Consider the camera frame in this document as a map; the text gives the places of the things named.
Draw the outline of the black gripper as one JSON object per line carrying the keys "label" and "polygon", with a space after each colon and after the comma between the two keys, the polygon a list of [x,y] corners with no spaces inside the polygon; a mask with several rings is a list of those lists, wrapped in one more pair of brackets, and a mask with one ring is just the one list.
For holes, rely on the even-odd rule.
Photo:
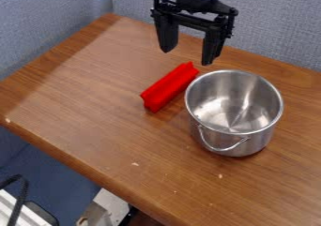
{"label": "black gripper", "polygon": [[[192,13],[212,13],[227,18],[224,24],[211,25],[204,30],[201,46],[201,65],[207,66],[220,55],[225,37],[232,36],[233,18],[237,16],[237,10],[219,0],[154,0],[160,3],[172,5],[176,11],[185,10]],[[168,53],[177,44],[177,21],[171,15],[154,14],[153,25],[156,30],[160,50]]]}

